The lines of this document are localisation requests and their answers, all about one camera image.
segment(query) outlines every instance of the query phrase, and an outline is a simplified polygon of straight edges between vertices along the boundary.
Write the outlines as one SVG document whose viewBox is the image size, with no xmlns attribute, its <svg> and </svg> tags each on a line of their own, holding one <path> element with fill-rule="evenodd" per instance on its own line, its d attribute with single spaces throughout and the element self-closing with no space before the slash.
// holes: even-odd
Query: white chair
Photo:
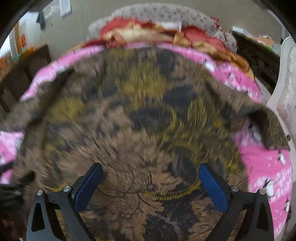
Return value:
<svg viewBox="0 0 296 241">
<path fill-rule="evenodd" d="M 266 105 L 277 115 L 288 142 L 293 167 L 296 167 L 296 43 L 292 37 L 286 38 L 281 48 L 279 79 Z"/>
</svg>

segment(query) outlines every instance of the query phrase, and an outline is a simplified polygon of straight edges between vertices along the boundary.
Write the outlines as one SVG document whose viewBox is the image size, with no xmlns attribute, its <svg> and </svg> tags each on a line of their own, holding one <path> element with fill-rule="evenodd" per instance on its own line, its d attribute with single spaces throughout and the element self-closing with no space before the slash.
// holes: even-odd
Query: yellow pattern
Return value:
<svg viewBox="0 0 296 241">
<path fill-rule="evenodd" d="M 176 125 L 170 125 L 170 128 L 167 128 L 164 133 L 161 133 L 161 137 L 159 133 L 155 136 L 160 140 L 160 147 L 165 142 L 169 142 L 168 150 L 173 150 L 174 148 L 186 148 L 190 150 L 189 153 L 191 154 L 188 154 L 187 157 L 190 159 L 190 162 L 195 165 L 196 169 L 198 169 L 201 163 L 207 162 L 207 160 L 220 160 L 224 163 L 225 169 L 228 169 L 232 173 L 239 173 L 241 169 L 236 161 L 240 160 L 240 158 L 235 148 L 233 148 L 234 151 L 232 153 L 227 153 L 227 159 L 221 155 L 220 150 L 214 151 L 213 145 L 209 145 L 212 146 L 212 148 L 208 149 L 206 154 L 201 151 L 203 147 L 208 148 L 208 146 L 205 147 L 204 142 L 200 140 L 205 141 L 208 139 L 208 135 L 211 136 L 215 134 L 216 136 L 218 135 L 220 139 L 229 137 L 228 130 L 223 127 L 223 121 L 218 118 L 219 116 L 219 110 L 215 108 L 215 106 L 205 106 L 202 98 L 194 99 L 191 101 L 188 108 L 186 122 L 177 118 L 174 122 Z M 213 120 L 211 126 L 206 125 L 208 117 L 211 117 Z M 145 192 L 144 194 L 154 196 L 157 200 L 178 199 L 197 190 L 199 186 L 200 180 L 197 177 L 192 185 L 181 191 L 168 192 L 164 195 L 156 192 Z"/>
<path fill-rule="evenodd" d="M 79 98 L 64 97 L 50 109 L 50 119 L 58 122 L 73 121 L 85 108 L 85 104 Z"/>
<path fill-rule="evenodd" d="M 129 80 L 117 80 L 116 86 L 119 93 L 131 101 L 131 110 L 142 108 L 146 98 L 161 100 L 163 93 L 171 88 L 166 79 L 159 74 L 159 69 L 150 62 L 134 65 L 130 70 Z"/>
<path fill-rule="evenodd" d="M 108 57 L 113 59 L 113 62 L 116 62 L 118 60 L 127 60 L 131 56 L 134 55 L 135 49 L 109 49 L 108 51 Z"/>
</svg>

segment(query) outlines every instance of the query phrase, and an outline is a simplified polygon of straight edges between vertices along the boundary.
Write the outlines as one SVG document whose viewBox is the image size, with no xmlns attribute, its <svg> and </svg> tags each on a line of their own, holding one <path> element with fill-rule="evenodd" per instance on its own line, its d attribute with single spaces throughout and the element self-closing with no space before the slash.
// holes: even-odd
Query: fabric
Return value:
<svg viewBox="0 0 296 241">
<path fill-rule="evenodd" d="M 195 26 L 187 26 L 182 28 L 182 32 L 184 33 L 184 36 L 191 42 L 207 42 L 219 51 L 228 51 L 225 44 L 220 39 L 209 37 L 200 28 Z"/>
<path fill-rule="evenodd" d="M 126 48 L 141 48 L 141 47 L 148 47 L 149 45 L 147 43 L 134 43 L 127 45 Z M 251 79 L 245 77 L 243 72 L 238 70 L 236 67 L 231 66 L 230 64 L 222 64 L 217 66 L 213 59 L 211 59 L 207 54 L 197 52 L 194 49 L 188 49 L 188 48 L 182 48 L 178 46 L 172 46 L 170 44 L 161 44 L 159 45 L 161 48 L 167 48 L 171 51 L 174 51 L 178 54 L 183 55 L 184 57 L 193 60 L 196 63 L 203 64 L 207 70 L 214 76 L 218 81 L 221 83 L 229 86 L 230 88 L 236 90 L 236 91 L 245 91 L 248 93 L 248 96 L 251 100 L 255 102 L 261 102 L 261 96 L 260 96 L 260 90 L 258 89 L 258 86 L 251 81 Z M 53 81 L 57 74 L 61 71 L 64 71 L 66 68 L 69 67 L 69 65 L 74 64 L 76 61 L 80 60 L 81 58 L 84 58 L 85 56 L 90 56 L 93 54 L 96 54 L 100 51 L 102 51 L 102 47 L 87 47 L 84 49 L 79 49 L 77 51 L 74 51 L 72 53 L 69 53 L 62 58 L 52 62 L 48 66 L 42 68 L 34 77 L 30 88 L 27 90 L 27 92 L 23 95 L 21 100 L 26 100 L 28 98 L 32 98 L 36 95 L 36 90 L 39 85 L 41 85 L 44 82 Z M 274 180 L 275 184 L 277 184 L 278 187 L 280 185 L 285 185 L 287 187 L 289 180 L 292 179 L 292 175 L 289 172 L 289 169 L 287 171 L 285 170 L 286 167 L 288 167 L 289 163 L 291 163 L 289 155 L 286 156 L 286 163 L 288 165 L 280 166 L 280 165 L 274 165 L 278 160 L 270 160 L 269 157 L 269 151 L 261 148 L 260 152 L 256 153 L 259 156 L 262 156 L 262 158 L 259 161 L 251 162 L 248 155 L 253 153 L 253 147 L 254 147 L 254 139 L 252 137 L 252 132 L 249 131 L 249 122 L 247 122 L 242 129 L 242 131 L 237 132 L 234 137 L 239 137 L 239 139 L 234 139 L 236 142 L 236 145 L 239 145 L 239 151 L 240 153 L 244 153 L 241 155 L 241 158 L 244 162 L 244 165 L 246 166 L 246 170 L 248 171 L 248 190 L 252 192 L 256 192 L 257 189 L 257 180 L 260 180 L 262 178 L 262 174 L 266 173 L 266 176 L 270 180 Z M 15 132 L 15 133 L 7 133 L 4 131 L 0 132 L 0 152 L 1 152 L 1 163 L 6 163 L 9 161 L 12 161 L 15 159 L 16 150 L 18 149 L 21 141 L 23 139 L 23 132 Z M 267 172 L 266 169 L 263 167 L 267 167 L 269 165 L 269 168 L 271 172 Z M 272 176 L 272 173 L 290 173 L 288 174 L 288 178 L 286 178 L 284 181 L 282 179 L 278 179 L 277 175 Z M 7 171 L 4 176 L 1 179 L 1 183 L 9 183 L 11 176 L 11 171 Z M 273 216 L 273 222 L 274 222 L 274 230 L 275 230 L 275 236 L 277 236 L 280 231 L 282 230 L 282 225 L 287 217 L 286 212 L 286 206 L 289 204 L 290 196 L 292 192 L 292 186 L 290 185 L 288 189 L 284 192 L 283 195 L 281 195 L 281 192 L 278 195 L 274 196 L 272 198 L 271 205 L 271 212 Z"/>
<path fill-rule="evenodd" d="M 38 14 L 38 17 L 37 17 L 37 20 L 36 20 L 37 23 L 40 24 L 40 30 L 44 30 L 45 29 L 45 18 L 44 18 L 44 13 L 43 11 L 41 11 L 39 14 Z"/>
<path fill-rule="evenodd" d="M 198 51 L 209 54 L 219 63 L 225 61 L 230 62 L 245 72 L 247 77 L 254 80 L 254 74 L 246 59 L 228 51 L 220 40 L 208 37 L 194 26 L 185 28 L 185 32 L 177 32 L 175 30 L 167 31 L 162 26 L 153 23 L 146 23 L 140 26 L 129 22 L 125 27 L 113 29 L 103 34 L 101 38 L 93 40 L 91 43 L 86 43 L 85 46 L 101 45 L 103 44 L 102 39 L 106 41 L 108 47 L 125 46 L 128 43 L 141 41 L 152 43 L 172 42 L 173 45 L 193 47 Z"/>
<path fill-rule="evenodd" d="M 94 161 L 103 165 L 106 179 L 81 215 L 96 238 L 204 240 L 220 214 L 200 189 L 196 169 L 207 161 L 246 190 L 231 133 L 260 113 L 267 114 L 266 148 L 287 148 L 268 109 L 203 66 L 155 47 L 112 49 L 40 85 L 1 129 L 26 128 L 15 176 L 37 172 L 30 194 L 60 190 Z"/>
<path fill-rule="evenodd" d="M 89 26 L 87 39 L 92 40 L 100 36 L 101 29 L 114 18 L 136 18 L 153 22 L 182 22 L 184 26 L 193 25 L 202 29 L 208 36 L 220 39 L 225 46 L 236 53 L 237 42 L 234 36 L 217 25 L 216 20 L 189 7 L 175 4 L 134 4 L 114 11 L 110 17 L 101 18 Z"/>
<path fill-rule="evenodd" d="M 144 21 L 140 21 L 136 18 L 123 18 L 123 17 L 118 17 L 114 18 L 112 21 L 108 22 L 101 30 L 100 36 L 104 36 L 106 33 L 117 29 L 117 28 L 124 28 L 126 25 L 128 25 L 130 22 L 134 24 L 143 24 Z"/>
</svg>

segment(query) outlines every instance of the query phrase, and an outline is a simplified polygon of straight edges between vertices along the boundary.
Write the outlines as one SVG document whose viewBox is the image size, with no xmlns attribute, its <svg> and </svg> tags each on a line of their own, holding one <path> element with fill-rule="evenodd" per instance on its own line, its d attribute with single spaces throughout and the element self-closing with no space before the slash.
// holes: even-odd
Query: paper on wall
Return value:
<svg viewBox="0 0 296 241">
<path fill-rule="evenodd" d="M 72 12 L 70 0 L 59 0 L 59 8 L 62 18 Z"/>
</svg>

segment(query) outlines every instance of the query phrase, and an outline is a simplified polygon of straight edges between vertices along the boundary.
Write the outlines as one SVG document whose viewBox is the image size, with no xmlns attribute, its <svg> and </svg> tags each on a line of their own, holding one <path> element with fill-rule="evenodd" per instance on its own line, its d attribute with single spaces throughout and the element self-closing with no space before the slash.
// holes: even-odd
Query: blue gripper pad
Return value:
<svg viewBox="0 0 296 241">
<path fill-rule="evenodd" d="M 225 213 L 228 208 L 227 196 L 204 164 L 200 165 L 198 176 L 216 210 Z"/>
<path fill-rule="evenodd" d="M 86 209 L 94 191 L 101 181 L 102 176 L 103 167 L 101 164 L 97 163 L 96 168 L 92 170 L 75 196 L 74 210 L 77 213 Z"/>
</svg>

